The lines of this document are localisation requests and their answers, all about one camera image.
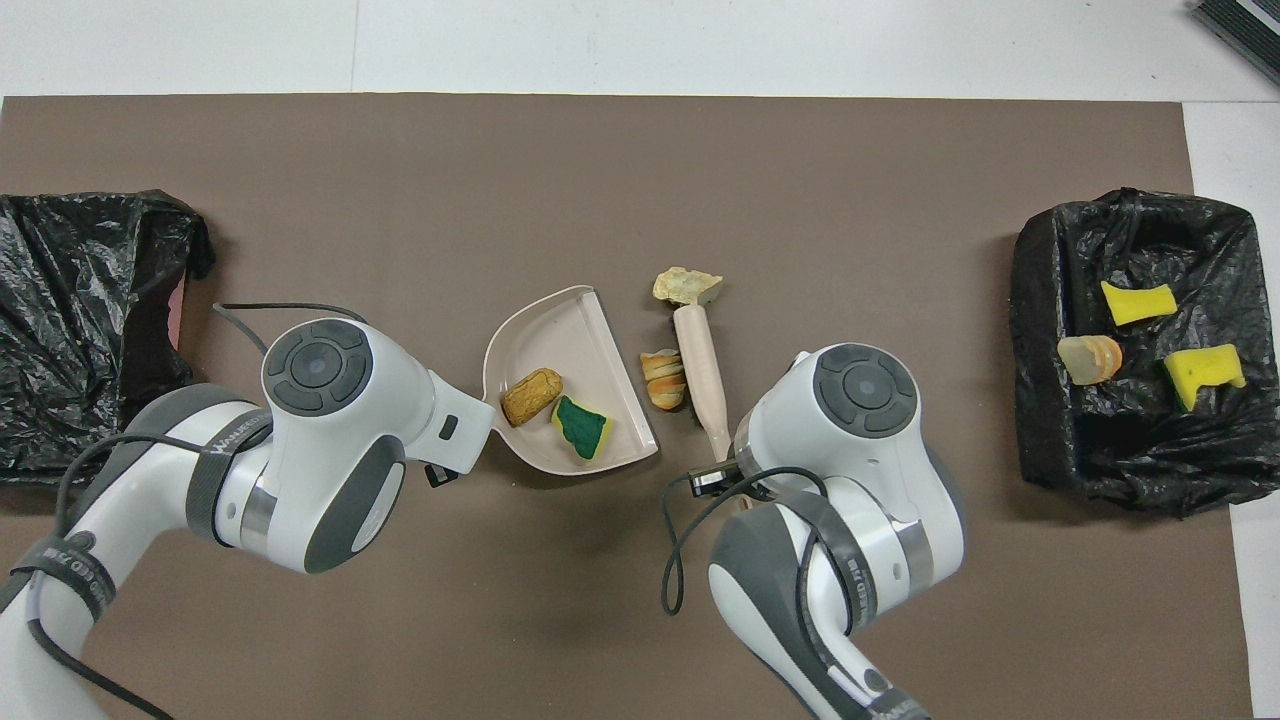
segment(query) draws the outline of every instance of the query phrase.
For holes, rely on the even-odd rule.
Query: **brush handle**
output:
[[[712,343],[712,329],[707,324],[707,309],[701,305],[685,305],[675,313],[676,341],[680,343],[680,357],[685,364],[685,379],[689,395],[698,413],[698,421],[707,430],[716,460],[728,457],[730,445],[728,413],[724,409],[724,384],[719,377],[719,364],[716,361],[716,346]]]

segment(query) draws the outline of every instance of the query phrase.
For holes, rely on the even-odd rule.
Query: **circular button panel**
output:
[[[372,366],[364,331],[343,320],[315,320],[275,341],[262,363],[262,384],[280,409],[314,418],[360,397]]]
[[[813,386],[823,414],[858,437],[882,438],[901,432],[918,406],[911,374],[869,345],[846,343],[823,352]]]

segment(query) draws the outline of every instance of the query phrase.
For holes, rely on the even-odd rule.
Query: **garbage bag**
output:
[[[0,195],[0,484],[56,483],[192,382],[168,302],[212,264],[204,219],[160,191]]]
[[[1101,282],[1169,284],[1171,315],[1112,322]],[[1258,234],[1245,210],[1121,188],[1028,220],[1014,250],[1010,329],[1023,478],[1132,510],[1178,518],[1280,487],[1280,392]],[[1071,384],[1065,336],[1114,338],[1124,364]],[[1164,359],[1233,343],[1245,386],[1178,402]]]

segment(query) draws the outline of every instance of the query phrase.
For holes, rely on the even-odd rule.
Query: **brown surface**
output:
[[[1228,514],[1138,518],[1016,473],[1012,238],[1124,184],[1192,190],[1176,105],[9,97],[0,129],[3,192],[160,187],[205,214],[220,264],[187,288],[182,350],[253,398],[253,348],[210,320],[212,299],[356,307],[479,393],[498,324],[589,283],[643,393],[636,356],[673,343],[654,275],[712,270],[735,421],[799,350],[887,347],[920,382],[969,551],[881,618],[865,653],[938,717],[1243,716]],[[645,406],[658,456],[562,479],[494,438],[472,475],[408,487],[379,541],[326,575],[166,536],[88,660],[183,717],[803,717],[700,570],[686,611],[662,615],[658,491],[709,450],[687,413]],[[678,518],[698,506],[681,498]],[[8,557],[49,527],[0,523]]]

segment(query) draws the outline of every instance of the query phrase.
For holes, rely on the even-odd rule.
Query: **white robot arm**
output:
[[[728,626],[814,717],[928,717],[849,641],[964,556],[959,496],[922,439],[911,374],[865,345],[803,354],[740,424],[733,464],[735,488],[776,500],[717,538],[708,577]],[[723,470],[692,473],[694,493],[708,477],[723,489]]]
[[[428,462],[438,486],[471,470],[493,427],[488,405],[346,319],[303,323],[278,338],[262,388],[269,410],[201,384],[156,400],[129,424],[125,437],[151,439],[119,445],[0,589],[0,715],[105,717],[73,674],[74,656],[160,533],[188,527],[321,573],[374,539],[406,460]],[[40,639],[45,628],[54,647]]]

